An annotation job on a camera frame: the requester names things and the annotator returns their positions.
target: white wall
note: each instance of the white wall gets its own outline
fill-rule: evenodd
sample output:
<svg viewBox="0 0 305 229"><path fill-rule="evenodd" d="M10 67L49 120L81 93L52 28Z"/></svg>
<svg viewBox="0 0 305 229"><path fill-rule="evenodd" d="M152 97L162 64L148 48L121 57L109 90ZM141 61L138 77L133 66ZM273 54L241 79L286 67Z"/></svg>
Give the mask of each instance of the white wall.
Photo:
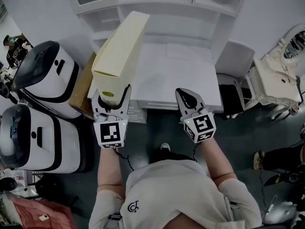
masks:
<svg viewBox="0 0 305 229"><path fill-rule="evenodd" d="M89 38L68 0L2 0L32 45L58 41L84 67L93 52Z"/></svg>
<svg viewBox="0 0 305 229"><path fill-rule="evenodd" d="M12 103L12 101L11 101L10 99L4 98L4 97L0 96L0 115L2 115L3 112L4 112L7 108L9 108L9 107L11 107L11 106L13 106L13 105L14 105L14 104Z"/></svg>
<svg viewBox="0 0 305 229"><path fill-rule="evenodd" d="M254 49L261 59L300 23L305 23L305 0L244 0L230 40ZM297 73L305 73L305 61Z"/></svg>
<svg viewBox="0 0 305 229"><path fill-rule="evenodd" d="M4 64L5 68L9 67L9 63L6 60L6 54L8 51L3 46L3 39L9 36L18 36L21 35L21 31L19 30L16 23L13 21L10 15L7 15L1 22L0 22L0 61Z"/></svg>

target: white drawer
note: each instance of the white drawer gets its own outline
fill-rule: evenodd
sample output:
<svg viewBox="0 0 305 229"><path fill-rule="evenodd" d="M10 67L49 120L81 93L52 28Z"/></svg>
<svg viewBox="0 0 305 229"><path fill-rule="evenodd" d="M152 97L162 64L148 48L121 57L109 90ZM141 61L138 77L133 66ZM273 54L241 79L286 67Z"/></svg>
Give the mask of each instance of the white drawer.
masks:
<svg viewBox="0 0 305 229"><path fill-rule="evenodd" d="M141 111L137 100L130 100L128 110Z"/></svg>
<svg viewBox="0 0 305 229"><path fill-rule="evenodd" d="M147 110L143 109L139 112L132 113L128 111L129 116L129 122L135 122L135 123L146 123L147 119Z"/></svg>
<svg viewBox="0 0 305 229"><path fill-rule="evenodd" d="M157 102L157 101L138 101L140 108L144 109L168 109L168 110L178 110L177 103L171 102Z"/></svg>

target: cardboard box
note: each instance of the cardboard box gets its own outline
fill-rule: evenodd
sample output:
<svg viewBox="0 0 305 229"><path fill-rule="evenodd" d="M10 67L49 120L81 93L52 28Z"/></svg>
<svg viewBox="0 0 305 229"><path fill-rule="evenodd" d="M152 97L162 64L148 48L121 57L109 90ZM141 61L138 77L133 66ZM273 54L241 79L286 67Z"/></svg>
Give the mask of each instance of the cardboard box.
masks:
<svg viewBox="0 0 305 229"><path fill-rule="evenodd" d="M75 84L72 95L69 99L69 105L87 116L88 118L94 120L93 118L93 110L91 105L91 99L87 98L89 88L93 79L93 75L91 72L92 65L96 54L93 53L89 58L86 67L82 71L78 81Z"/></svg>
<svg viewBox="0 0 305 229"><path fill-rule="evenodd" d="M132 83L149 15L131 12L97 54L92 74L101 99L118 106L125 88Z"/></svg>

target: dark floor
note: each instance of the dark floor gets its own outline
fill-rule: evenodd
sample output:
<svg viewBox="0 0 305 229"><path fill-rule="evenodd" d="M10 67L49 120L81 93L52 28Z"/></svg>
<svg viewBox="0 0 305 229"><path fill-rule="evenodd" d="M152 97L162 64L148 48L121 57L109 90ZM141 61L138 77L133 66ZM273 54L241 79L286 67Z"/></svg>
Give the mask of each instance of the dark floor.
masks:
<svg viewBox="0 0 305 229"><path fill-rule="evenodd" d="M244 182L252 193L261 210L265 210L262 195L260 171L252 170L253 153L258 150L271 151L288 147L300 141L300 129L305 121L305 107L300 113L285 120L277 119L271 122L268 117L270 107L258 106L252 108L235 119L222 120L215 115L217 131L215 139L230 160L238 178ZM162 142L168 142L172 151L188 156L193 155L194 144L179 124L178 111L149 110L147 124L129 123L125 147L120 152L130 155L133 168L139 168L149 163L150 154L159 148ZM58 175L64 184L64 192L79 199L72 211L78 229L88 228L89 218L94 206L97 188L97 169L100 147L94 137L94 166L88 173ZM131 169L125 160L121 159L121 169L126 181ZM262 171L265 182L275 173ZM287 183L272 185L264 188L265 203L269 205L272 197L277 194L278 202L285 201L292 185Z"/></svg>

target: logo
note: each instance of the logo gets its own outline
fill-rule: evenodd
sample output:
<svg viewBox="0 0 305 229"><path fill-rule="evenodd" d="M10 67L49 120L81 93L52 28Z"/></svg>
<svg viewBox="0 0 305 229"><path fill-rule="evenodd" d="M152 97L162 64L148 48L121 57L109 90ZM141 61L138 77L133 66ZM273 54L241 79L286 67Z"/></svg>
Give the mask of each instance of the logo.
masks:
<svg viewBox="0 0 305 229"><path fill-rule="evenodd" d="M200 116L198 118L194 118L193 120L198 133L213 129L212 122L208 115Z"/></svg>
<svg viewBox="0 0 305 229"><path fill-rule="evenodd" d="M139 201L135 201L135 202L131 203L130 205L128 205L128 208L127 208L128 211L136 213L139 209L138 202Z"/></svg>
<svg viewBox="0 0 305 229"><path fill-rule="evenodd" d="M189 126L188 126L187 124L185 124L185 129L184 129L184 130L186 131L186 133L190 136L190 138L191 138L192 140L195 139L195 134L194 134L194 132L192 132L192 130L189 128Z"/></svg>
<svg viewBox="0 0 305 229"><path fill-rule="evenodd" d="M108 143L120 141L119 123L104 123L100 125L101 129L101 142Z"/></svg>
<svg viewBox="0 0 305 229"><path fill-rule="evenodd" d="M211 136L213 135L213 131L205 133L205 134L201 134L198 136L197 142L201 142L204 141L208 138L211 138Z"/></svg>

